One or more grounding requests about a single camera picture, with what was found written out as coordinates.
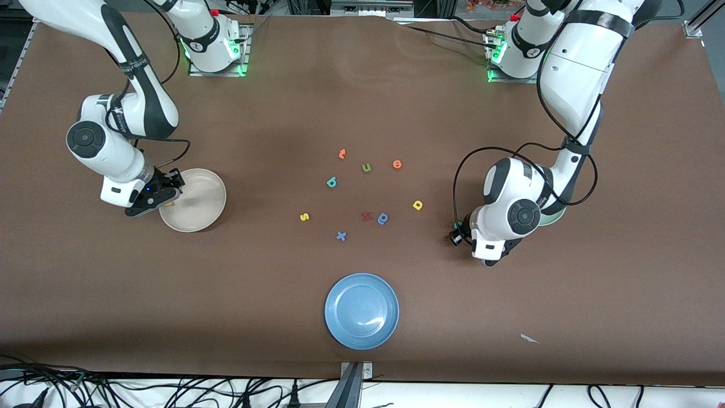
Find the green led light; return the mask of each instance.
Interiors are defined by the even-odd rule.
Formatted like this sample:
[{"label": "green led light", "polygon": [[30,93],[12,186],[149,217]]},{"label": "green led light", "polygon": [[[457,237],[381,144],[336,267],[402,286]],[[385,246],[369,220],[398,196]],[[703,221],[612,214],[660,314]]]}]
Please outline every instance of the green led light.
[{"label": "green led light", "polygon": [[498,46],[498,47],[496,47],[496,49],[499,50],[499,51],[498,52],[495,52],[493,54],[493,56],[491,58],[491,61],[493,61],[494,64],[500,64],[501,63],[501,59],[503,58],[503,53],[507,49],[506,41],[501,41],[501,45]]},{"label": "green led light", "polygon": [[231,41],[225,41],[224,45],[227,47],[227,51],[229,51],[229,57],[237,59],[239,57],[239,48]]},{"label": "green led light", "polygon": [[181,46],[183,47],[183,54],[186,56],[186,59],[191,61],[191,57],[189,56],[189,50],[186,49],[186,44],[184,44],[182,40],[179,40],[179,42],[181,43]]}]

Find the brown table surface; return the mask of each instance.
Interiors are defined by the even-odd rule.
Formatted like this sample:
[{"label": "brown table surface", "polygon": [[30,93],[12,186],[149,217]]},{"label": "brown table surface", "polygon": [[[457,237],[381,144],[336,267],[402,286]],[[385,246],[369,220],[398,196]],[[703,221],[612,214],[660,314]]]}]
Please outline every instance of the brown table surface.
[{"label": "brown table surface", "polygon": [[[165,76],[166,27],[128,20]],[[633,35],[603,97],[596,192],[493,268],[446,239],[459,161],[562,136],[533,86],[486,82],[481,52],[377,17],[272,17],[246,78],[191,78],[184,64],[166,86],[174,136],[194,143],[178,165],[217,172],[228,202],[182,234],[99,199],[102,178],[65,132],[83,98],[124,78],[101,47],[41,25],[0,115],[0,349],[132,372],[326,378],[371,360],[387,380],[725,383],[725,110],[700,41],[678,25]],[[140,147],[155,163],[181,148]],[[501,157],[463,169],[461,213]],[[355,272],[400,302],[371,351],[338,344],[323,318]]]}]

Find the black strap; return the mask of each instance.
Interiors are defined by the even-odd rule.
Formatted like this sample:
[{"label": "black strap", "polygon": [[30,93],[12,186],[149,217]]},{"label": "black strap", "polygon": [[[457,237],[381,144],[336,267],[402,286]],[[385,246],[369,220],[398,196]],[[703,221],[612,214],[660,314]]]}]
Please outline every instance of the black strap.
[{"label": "black strap", "polygon": [[166,13],[176,5],[177,1],[178,0],[166,0],[164,4],[160,5],[159,7],[161,8],[161,10],[164,10],[164,13]]},{"label": "black strap", "polygon": [[590,144],[581,145],[578,143],[572,143],[568,138],[564,142],[564,148],[575,155],[588,156],[592,154],[592,146]]},{"label": "black strap", "polygon": [[181,40],[188,48],[194,52],[205,52],[212,42],[216,41],[219,36],[219,20],[212,18],[213,25],[208,33],[198,38],[189,38],[181,36]]},{"label": "black strap", "polygon": [[634,26],[629,21],[618,15],[597,10],[574,10],[564,19],[564,24],[567,23],[599,25],[600,27],[614,31],[624,38],[629,38],[634,32]]},{"label": "black strap", "polygon": [[543,44],[536,45],[528,42],[527,40],[524,40],[518,34],[518,24],[514,25],[513,30],[511,30],[511,39],[513,40],[514,45],[516,45],[516,48],[521,50],[523,57],[528,60],[534,59],[541,55],[541,53],[544,52],[545,49],[549,48],[549,44],[551,44],[551,41],[547,41]]},{"label": "black strap", "polygon": [[133,78],[133,74],[140,72],[144,70],[144,68],[149,64],[149,58],[146,56],[145,52],[142,52],[141,55],[134,58],[133,60],[129,60],[126,62],[119,62],[118,67],[121,68],[121,71],[129,77]]},{"label": "black strap", "polygon": [[550,10],[549,7],[545,7],[543,10],[534,10],[531,6],[529,6],[529,3],[526,2],[526,11],[529,12],[530,15],[544,17]]}]

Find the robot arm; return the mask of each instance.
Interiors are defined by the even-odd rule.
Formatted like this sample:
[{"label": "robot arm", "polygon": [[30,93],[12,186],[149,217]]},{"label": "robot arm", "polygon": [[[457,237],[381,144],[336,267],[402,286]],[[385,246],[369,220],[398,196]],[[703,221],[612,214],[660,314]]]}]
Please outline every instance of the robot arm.
[{"label": "robot arm", "polygon": [[239,38],[239,23],[213,14],[204,0],[153,0],[176,26],[189,59],[200,70],[215,73],[236,61],[241,52],[232,44]]},{"label": "robot arm", "polygon": [[[121,134],[166,139],[178,125],[176,106],[121,14],[103,0],[22,0],[21,4],[43,23],[103,46],[136,91],[121,100],[114,94],[87,97],[67,133],[71,153],[104,176],[101,199],[126,207],[127,215],[139,216],[178,197],[183,185],[178,172],[163,174]],[[115,128],[107,125],[108,112]]]},{"label": "robot arm", "polygon": [[[456,234],[470,235],[473,256],[492,265],[539,225],[561,217],[602,118],[600,95],[641,4],[642,0],[583,0],[565,18],[549,45],[539,76],[543,100],[563,119],[568,133],[563,149],[550,168],[535,168],[517,158],[497,162],[486,175],[484,205],[454,232],[454,243],[461,239]],[[542,36],[548,33],[543,30]],[[544,40],[535,42],[546,44]],[[525,59],[526,52],[512,46],[499,66],[506,66],[511,51],[513,61]]]}]

